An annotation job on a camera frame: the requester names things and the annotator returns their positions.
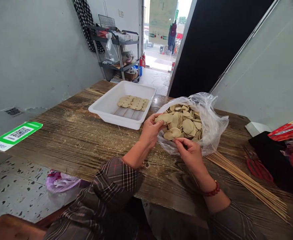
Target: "electrical outlet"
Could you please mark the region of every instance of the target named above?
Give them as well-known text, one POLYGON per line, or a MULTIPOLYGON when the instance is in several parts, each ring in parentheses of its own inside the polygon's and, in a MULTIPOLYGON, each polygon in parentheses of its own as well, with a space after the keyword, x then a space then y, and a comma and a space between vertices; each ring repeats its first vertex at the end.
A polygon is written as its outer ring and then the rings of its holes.
POLYGON ((123 17, 123 16, 124 16, 123 11, 121 11, 120 9, 118 9, 118 11, 119 11, 119 16, 120 16, 120 17, 123 17))
POLYGON ((10 115, 11 117, 16 117, 20 114, 22 114, 23 112, 17 108, 17 107, 9 107, 9 108, 6 108, 4 110, 2 110, 3 112, 7 113, 8 115, 10 115))

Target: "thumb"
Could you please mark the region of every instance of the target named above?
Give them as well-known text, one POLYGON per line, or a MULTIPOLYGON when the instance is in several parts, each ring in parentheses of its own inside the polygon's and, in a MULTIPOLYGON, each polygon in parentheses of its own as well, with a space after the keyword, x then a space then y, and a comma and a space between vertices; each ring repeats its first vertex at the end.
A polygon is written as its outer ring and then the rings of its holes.
POLYGON ((160 120, 158 121, 156 124, 154 124, 154 127, 157 129, 157 130, 160 130, 160 128, 162 127, 164 121, 163 120, 160 120))
POLYGON ((185 155, 186 153, 188 153, 188 151, 184 148, 183 144, 180 141, 175 140, 174 143, 179 150, 180 155, 185 155))

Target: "scissors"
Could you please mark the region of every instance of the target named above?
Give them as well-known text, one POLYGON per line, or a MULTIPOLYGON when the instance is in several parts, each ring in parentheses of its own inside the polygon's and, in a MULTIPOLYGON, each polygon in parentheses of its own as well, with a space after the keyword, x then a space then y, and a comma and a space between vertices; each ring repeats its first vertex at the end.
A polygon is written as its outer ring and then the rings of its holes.
POLYGON ((259 179, 264 179, 268 182, 273 182, 272 175, 260 162, 256 153, 251 150, 248 150, 246 147, 244 147, 244 150, 246 152, 246 155, 248 156, 246 160, 246 164, 251 174, 259 179))

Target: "green sticker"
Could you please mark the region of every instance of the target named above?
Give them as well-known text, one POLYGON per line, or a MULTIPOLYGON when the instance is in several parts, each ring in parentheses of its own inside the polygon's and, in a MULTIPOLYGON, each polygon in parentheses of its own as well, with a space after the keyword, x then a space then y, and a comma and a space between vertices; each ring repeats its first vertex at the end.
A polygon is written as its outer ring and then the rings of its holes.
POLYGON ((174 19, 177 20, 177 15, 179 14, 179 10, 176 10, 174 19))
POLYGON ((6 151, 26 137, 38 131, 43 126, 42 123, 25 122, 15 129, 0 136, 0 151, 6 151))

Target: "hand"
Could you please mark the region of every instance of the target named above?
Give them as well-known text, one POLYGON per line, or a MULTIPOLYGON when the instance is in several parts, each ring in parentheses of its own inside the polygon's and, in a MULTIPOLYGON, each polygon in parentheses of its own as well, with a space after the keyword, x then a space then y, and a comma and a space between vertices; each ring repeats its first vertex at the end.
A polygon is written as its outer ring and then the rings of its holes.
POLYGON ((187 138, 176 138, 173 142, 176 144, 181 158, 194 175, 207 173, 199 144, 187 138))
POLYGON ((163 125, 163 120, 154 124, 154 120, 161 114, 163 113, 152 114, 144 122, 139 142, 142 142, 143 145, 147 147, 147 149, 151 149, 155 146, 157 141, 157 134, 165 127, 165 125, 163 125))

